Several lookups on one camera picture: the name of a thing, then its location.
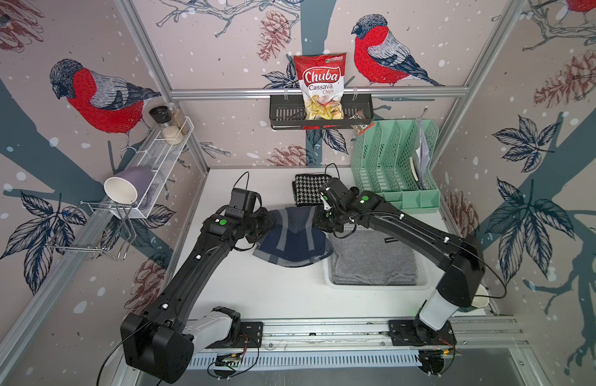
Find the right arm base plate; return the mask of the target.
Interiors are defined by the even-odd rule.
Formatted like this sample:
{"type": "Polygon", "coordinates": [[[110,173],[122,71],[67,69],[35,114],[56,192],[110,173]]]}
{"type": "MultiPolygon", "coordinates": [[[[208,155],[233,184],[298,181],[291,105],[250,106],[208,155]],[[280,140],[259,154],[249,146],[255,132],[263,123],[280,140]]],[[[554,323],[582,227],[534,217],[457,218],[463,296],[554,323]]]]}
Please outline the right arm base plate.
{"type": "Polygon", "coordinates": [[[448,346],[455,347],[457,338],[452,324],[447,321],[439,330],[433,330],[418,318],[392,319],[387,322],[386,335],[396,347],[427,347],[448,346]]]}

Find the white plastic basket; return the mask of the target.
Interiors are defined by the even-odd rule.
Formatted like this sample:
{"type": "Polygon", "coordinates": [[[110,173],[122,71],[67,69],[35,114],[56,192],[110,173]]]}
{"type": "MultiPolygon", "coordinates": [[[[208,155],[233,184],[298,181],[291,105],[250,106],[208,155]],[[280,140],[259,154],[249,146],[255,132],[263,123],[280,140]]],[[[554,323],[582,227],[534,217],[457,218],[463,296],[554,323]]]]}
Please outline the white plastic basket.
{"type": "Polygon", "coordinates": [[[428,261],[396,239],[362,226],[332,233],[333,254],[325,259],[326,283],[338,290],[424,290],[431,284],[428,261]]]}

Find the grey knitted scarf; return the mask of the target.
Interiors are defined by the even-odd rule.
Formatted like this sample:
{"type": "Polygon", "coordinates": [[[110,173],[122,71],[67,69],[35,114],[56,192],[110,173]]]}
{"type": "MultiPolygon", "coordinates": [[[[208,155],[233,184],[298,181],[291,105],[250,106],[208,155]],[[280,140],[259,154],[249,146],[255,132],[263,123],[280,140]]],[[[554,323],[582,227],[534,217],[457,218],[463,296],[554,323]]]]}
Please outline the grey knitted scarf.
{"type": "Polygon", "coordinates": [[[419,268],[415,251],[388,241],[383,233],[358,230],[346,239],[330,239],[334,254],[330,278],[340,286],[415,286],[419,268]]]}

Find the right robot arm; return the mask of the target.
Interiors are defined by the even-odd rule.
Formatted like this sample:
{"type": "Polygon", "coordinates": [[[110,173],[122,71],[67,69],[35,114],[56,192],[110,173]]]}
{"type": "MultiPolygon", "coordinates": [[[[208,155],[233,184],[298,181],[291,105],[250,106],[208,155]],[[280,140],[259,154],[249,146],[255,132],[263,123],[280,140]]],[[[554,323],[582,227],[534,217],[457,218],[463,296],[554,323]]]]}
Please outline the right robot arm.
{"type": "Polygon", "coordinates": [[[334,233],[342,231],[347,223],[361,225],[406,244],[444,272],[403,333],[412,333],[420,344],[426,344],[460,308],[471,306],[486,263],[470,241],[417,220],[372,191],[348,188],[337,178],[324,183],[318,195],[324,209],[313,221],[317,228],[334,233]]]}

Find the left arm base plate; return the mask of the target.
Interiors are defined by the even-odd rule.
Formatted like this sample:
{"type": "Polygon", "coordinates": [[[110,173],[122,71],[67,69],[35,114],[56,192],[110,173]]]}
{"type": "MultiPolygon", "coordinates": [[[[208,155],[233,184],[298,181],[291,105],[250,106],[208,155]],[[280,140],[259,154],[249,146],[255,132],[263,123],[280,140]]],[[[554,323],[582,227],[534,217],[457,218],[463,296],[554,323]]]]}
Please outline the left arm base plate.
{"type": "Polygon", "coordinates": [[[228,338],[210,345],[210,348],[261,347],[263,334],[262,322],[241,322],[238,330],[233,329],[228,338]]]}

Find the navy plaid scarf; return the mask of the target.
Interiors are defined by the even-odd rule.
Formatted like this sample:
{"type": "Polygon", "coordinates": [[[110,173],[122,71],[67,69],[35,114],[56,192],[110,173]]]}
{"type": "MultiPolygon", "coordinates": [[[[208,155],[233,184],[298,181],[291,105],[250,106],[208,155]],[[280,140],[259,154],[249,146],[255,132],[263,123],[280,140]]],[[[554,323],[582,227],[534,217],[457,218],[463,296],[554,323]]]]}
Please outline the navy plaid scarf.
{"type": "Polygon", "coordinates": [[[269,212],[272,229],[256,242],[253,255],[273,265],[301,268],[334,254],[322,230],[314,228],[317,207],[285,207],[269,212]]]}

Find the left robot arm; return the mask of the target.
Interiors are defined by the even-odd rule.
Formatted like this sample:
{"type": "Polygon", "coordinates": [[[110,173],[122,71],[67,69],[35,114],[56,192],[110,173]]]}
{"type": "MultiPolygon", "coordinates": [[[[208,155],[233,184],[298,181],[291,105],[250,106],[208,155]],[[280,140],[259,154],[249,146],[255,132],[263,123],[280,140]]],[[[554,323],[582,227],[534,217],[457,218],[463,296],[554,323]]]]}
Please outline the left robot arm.
{"type": "Polygon", "coordinates": [[[173,384],[190,365],[195,353],[214,344],[232,347],[241,340],[240,314],[215,307],[196,322],[186,323],[196,300],[214,270],[241,239],[256,242],[274,225],[267,210],[238,211],[221,207],[202,225],[200,235],[185,264],[144,311],[130,314],[120,326],[127,365],[173,384]]]}

